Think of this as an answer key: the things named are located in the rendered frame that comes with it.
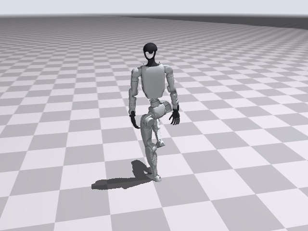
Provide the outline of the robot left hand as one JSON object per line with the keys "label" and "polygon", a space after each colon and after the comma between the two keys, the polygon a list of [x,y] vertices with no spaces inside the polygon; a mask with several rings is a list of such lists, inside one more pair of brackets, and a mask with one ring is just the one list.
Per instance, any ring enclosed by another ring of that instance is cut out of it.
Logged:
{"label": "robot left hand", "polygon": [[140,127],[138,127],[137,125],[136,125],[136,121],[135,121],[135,112],[134,111],[131,111],[131,115],[129,115],[130,117],[131,117],[131,122],[132,122],[132,124],[133,124],[133,126],[135,127],[135,128],[137,128],[137,129],[140,129]]}

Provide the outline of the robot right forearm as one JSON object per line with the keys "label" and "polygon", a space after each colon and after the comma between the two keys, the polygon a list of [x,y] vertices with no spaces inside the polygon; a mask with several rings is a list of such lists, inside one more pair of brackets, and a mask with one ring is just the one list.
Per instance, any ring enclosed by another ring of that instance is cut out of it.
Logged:
{"label": "robot right forearm", "polygon": [[171,97],[171,100],[172,100],[171,103],[173,105],[173,109],[177,110],[177,105],[179,105],[179,101],[178,101],[178,98],[177,98],[177,90],[172,92],[172,93],[170,93],[170,97]]}

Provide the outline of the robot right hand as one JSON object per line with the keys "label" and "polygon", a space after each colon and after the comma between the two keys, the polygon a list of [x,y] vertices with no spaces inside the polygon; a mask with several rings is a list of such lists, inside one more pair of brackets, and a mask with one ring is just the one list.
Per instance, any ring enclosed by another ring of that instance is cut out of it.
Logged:
{"label": "robot right hand", "polygon": [[[171,124],[174,122],[173,125],[179,124],[180,122],[180,114],[179,114],[179,105],[177,105],[177,110],[173,109],[172,115],[171,117],[173,117]],[[171,119],[171,117],[169,118],[169,120]]]}

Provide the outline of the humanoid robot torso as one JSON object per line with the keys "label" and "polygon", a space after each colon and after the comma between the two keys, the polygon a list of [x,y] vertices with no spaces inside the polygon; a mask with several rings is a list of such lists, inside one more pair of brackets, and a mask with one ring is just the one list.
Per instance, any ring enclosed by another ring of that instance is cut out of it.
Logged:
{"label": "humanoid robot torso", "polygon": [[154,114],[154,120],[156,120],[167,113],[165,105],[158,99],[162,97],[165,90],[165,69],[160,62],[158,66],[146,65],[143,63],[141,66],[141,85],[145,96],[150,99],[149,112]]}

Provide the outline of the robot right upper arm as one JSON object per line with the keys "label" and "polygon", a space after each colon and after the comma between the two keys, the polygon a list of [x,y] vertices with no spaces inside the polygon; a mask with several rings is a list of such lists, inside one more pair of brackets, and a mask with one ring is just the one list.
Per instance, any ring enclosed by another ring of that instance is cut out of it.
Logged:
{"label": "robot right upper arm", "polygon": [[163,65],[166,73],[166,78],[168,82],[167,90],[168,92],[174,92],[176,91],[174,86],[174,76],[173,76],[173,69],[169,65]]}

